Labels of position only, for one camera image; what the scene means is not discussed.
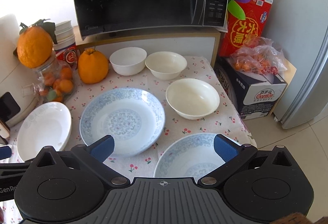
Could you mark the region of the blue patterned plate large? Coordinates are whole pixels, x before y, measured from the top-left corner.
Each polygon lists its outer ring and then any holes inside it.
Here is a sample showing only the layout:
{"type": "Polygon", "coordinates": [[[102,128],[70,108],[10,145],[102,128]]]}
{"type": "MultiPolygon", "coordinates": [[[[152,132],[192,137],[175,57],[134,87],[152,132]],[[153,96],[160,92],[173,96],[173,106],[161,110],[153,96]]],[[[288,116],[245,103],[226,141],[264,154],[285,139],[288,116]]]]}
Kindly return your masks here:
{"type": "Polygon", "coordinates": [[[132,157],[151,147],[164,125],[165,110],[153,94],[125,87],[106,91],[87,105],[80,119],[80,136],[89,146],[111,135],[113,157],[132,157]]]}

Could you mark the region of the white plate swirl pattern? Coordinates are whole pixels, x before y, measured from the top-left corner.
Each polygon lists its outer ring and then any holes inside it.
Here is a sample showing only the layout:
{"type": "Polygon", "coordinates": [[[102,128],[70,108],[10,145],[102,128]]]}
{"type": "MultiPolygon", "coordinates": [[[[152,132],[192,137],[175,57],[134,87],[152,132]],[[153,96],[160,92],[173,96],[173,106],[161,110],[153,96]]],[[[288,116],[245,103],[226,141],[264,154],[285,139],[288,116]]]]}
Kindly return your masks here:
{"type": "Polygon", "coordinates": [[[35,108],[23,121],[17,136],[17,151],[23,161],[35,158],[45,146],[65,148],[72,130],[72,116],[66,105],[49,102],[35,108]]]}

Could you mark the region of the cream bowl large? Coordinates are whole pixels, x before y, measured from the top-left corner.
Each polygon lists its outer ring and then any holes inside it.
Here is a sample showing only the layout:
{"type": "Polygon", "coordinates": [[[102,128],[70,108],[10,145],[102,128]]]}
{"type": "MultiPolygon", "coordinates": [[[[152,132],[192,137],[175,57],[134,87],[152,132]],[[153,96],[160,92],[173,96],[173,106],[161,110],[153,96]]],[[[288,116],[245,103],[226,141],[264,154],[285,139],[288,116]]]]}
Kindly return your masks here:
{"type": "Polygon", "coordinates": [[[216,89],[205,81],[184,78],[171,83],[166,90],[166,100],[181,117],[196,120],[214,113],[220,105],[216,89]]]}

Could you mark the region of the small white bowl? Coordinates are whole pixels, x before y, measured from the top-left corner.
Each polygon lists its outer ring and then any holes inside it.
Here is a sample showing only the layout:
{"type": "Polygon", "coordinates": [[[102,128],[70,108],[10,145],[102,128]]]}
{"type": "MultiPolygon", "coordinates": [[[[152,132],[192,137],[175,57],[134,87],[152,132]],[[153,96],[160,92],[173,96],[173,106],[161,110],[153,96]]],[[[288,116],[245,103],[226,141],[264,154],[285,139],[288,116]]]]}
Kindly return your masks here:
{"type": "Polygon", "coordinates": [[[139,47],[126,47],[109,57],[114,71],[121,76],[133,76],[145,68],[147,52],[139,47]]]}

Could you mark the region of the dark blue Ganten box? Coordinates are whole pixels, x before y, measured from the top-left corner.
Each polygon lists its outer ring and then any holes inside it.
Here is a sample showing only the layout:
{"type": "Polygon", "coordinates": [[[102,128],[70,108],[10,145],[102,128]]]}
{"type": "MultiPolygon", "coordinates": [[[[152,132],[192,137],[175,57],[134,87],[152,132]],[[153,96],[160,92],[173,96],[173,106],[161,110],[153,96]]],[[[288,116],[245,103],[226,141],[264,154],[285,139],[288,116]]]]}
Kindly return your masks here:
{"type": "Polygon", "coordinates": [[[225,58],[218,57],[214,70],[240,117],[251,120],[273,112],[296,73],[296,67],[289,61],[286,67],[282,74],[263,76],[235,71],[225,58]]]}

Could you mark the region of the cherry print tablecloth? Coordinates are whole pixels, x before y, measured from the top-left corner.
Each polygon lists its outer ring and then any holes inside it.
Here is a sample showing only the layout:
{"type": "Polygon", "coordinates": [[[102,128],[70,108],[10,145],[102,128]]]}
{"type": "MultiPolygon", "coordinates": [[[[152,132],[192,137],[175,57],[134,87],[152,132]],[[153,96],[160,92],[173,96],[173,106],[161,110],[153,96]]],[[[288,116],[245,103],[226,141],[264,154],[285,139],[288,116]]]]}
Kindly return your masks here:
{"type": "Polygon", "coordinates": [[[179,116],[167,103],[165,92],[171,81],[155,78],[149,69],[131,77],[123,77],[110,70],[107,77],[95,85],[86,85],[76,80],[76,90],[73,96],[66,101],[72,115],[72,132],[65,149],[82,143],[79,127],[82,112],[86,106],[103,92],[121,87],[134,87],[148,91],[157,97],[165,109],[166,122],[160,138],[145,152],[131,158],[110,157],[105,164],[117,172],[133,179],[134,177],[152,177],[158,159],[164,151],[175,141],[191,134],[216,133],[224,134],[239,142],[255,145],[255,140],[244,126],[234,105],[227,97],[219,83],[210,63],[204,57],[187,56],[187,67],[179,75],[180,78],[196,78],[211,84],[220,95],[218,109],[204,118],[186,120],[179,116]]]}

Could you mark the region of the glass jar with kumquats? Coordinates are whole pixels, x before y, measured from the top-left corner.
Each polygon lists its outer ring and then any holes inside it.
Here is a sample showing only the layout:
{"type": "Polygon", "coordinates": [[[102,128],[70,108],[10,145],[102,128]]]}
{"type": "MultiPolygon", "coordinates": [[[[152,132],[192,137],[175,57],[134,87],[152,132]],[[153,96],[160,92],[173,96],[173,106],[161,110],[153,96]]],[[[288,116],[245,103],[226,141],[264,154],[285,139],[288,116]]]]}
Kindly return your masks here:
{"type": "Polygon", "coordinates": [[[32,69],[36,80],[21,88],[22,96],[38,97],[43,103],[62,102],[74,91],[73,70],[58,60],[55,51],[40,66],[32,69]]]}

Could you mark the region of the large orange on table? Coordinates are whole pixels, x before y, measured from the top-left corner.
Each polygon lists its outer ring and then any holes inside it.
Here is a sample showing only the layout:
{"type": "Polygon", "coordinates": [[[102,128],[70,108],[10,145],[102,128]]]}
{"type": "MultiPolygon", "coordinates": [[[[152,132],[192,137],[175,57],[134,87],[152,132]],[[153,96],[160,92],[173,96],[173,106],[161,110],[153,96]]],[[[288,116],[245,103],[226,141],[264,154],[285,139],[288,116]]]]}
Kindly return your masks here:
{"type": "Polygon", "coordinates": [[[84,50],[78,60],[78,75],[85,84],[95,84],[104,80],[109,72],[107,57],[93,49],[84,50]]]}

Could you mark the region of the white rice cooker appliance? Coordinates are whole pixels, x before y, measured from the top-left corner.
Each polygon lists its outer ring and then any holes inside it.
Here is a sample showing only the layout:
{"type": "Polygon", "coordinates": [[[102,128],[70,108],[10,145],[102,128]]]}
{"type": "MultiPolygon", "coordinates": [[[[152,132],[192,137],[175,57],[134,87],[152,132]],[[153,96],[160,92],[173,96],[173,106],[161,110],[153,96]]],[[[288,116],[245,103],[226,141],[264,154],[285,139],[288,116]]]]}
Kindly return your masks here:
{"type": "Polygon", "coordinates": [[[23,96],[22,87],[36,82],[32,70],[14,55],[19,37],[15,16],[1,17],[1,144],[6,145],[10,128],[24,120],[35,108],[37,97],[23,96]]]}

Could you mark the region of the plastic bag of kumquats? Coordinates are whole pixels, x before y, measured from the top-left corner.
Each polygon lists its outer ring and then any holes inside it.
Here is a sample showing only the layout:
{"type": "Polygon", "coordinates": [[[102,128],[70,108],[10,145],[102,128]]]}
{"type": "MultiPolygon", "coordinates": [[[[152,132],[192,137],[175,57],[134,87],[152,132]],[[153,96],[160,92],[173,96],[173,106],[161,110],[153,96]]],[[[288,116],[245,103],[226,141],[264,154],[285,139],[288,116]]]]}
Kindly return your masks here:
{"type": "Polygon", "coordinates": [[[283,51],[275,49],[273,44],[271,39],[250,35],[227,61],[239,72],[265,75],[287,71],[283,51]]]}

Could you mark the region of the white cabinet gold trim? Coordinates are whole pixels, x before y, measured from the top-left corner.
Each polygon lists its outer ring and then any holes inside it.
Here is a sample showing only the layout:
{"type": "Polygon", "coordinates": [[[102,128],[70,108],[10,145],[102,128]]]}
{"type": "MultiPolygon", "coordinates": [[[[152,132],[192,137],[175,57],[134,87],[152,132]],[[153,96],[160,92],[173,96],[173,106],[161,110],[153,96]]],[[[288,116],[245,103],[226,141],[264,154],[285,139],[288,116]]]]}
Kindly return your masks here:
{"type": "Polygon", "coordinates": [[[183,56],[206,58],[213,66],[221,33],[207,27],[165,27],[102,33],[82,38],[79,28],[73,28],[77,48],[83,52],[94,48],[109,57],[126,47],[143,48],[148,54],[170,51],[183,56]]]}

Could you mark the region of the stack of paper cups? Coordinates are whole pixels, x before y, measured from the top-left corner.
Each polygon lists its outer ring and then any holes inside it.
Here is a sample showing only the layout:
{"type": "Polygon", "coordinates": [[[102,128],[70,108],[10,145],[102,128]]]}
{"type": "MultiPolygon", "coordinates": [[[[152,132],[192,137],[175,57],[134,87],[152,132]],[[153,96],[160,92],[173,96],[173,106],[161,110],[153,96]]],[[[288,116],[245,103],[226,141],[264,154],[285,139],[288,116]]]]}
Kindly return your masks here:
{"type": "Polygon", "coordinates": [[[78,64],[78,53],[71,20],[58,23],[55,28],[57,44],[53,44],[53,49],[56,57],[75,70],[78,64]]]}

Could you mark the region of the large orange on jar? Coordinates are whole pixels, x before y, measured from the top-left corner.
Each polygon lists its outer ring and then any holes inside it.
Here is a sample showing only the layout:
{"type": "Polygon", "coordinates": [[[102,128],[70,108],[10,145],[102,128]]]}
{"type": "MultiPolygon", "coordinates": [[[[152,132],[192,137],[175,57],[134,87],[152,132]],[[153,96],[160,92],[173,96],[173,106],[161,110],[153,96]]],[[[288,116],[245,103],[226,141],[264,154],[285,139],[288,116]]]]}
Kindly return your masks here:
{"type": "Polygon", "coordinates": [[[45,63],[52,54],[53,44],[57,44],[56,25],[48,19],[39,19],[28,26],[19,25],[21,30],[17,42],[16,53],[19,61],[29,69],[45,63]]]}

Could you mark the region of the red gift box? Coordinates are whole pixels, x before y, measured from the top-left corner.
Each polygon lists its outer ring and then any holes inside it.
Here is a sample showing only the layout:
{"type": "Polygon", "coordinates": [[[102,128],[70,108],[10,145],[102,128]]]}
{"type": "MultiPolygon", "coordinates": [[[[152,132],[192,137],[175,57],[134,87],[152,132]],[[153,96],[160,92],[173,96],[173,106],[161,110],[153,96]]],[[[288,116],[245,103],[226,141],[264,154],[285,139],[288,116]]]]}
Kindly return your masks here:
{"type": "Polygon", "coordinates": [[[252,36],[262,35],[273,0],[230,0],[227,9],[227,33],[218,55],[229,57],[252,36]]]}

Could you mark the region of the silver refrigerator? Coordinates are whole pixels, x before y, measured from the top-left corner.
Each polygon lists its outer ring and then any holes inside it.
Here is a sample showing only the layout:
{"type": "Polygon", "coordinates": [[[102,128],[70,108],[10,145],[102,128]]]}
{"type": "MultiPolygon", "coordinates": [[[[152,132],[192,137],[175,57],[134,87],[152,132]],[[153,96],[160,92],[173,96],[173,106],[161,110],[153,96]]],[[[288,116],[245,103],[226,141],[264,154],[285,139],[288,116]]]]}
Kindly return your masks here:
{"type": "Polygon", "coordinates": [[[274,0],[270,36],[296,67],[275,108],[284,129],[315,118],[327,105],[327,0],[274,0]]]}

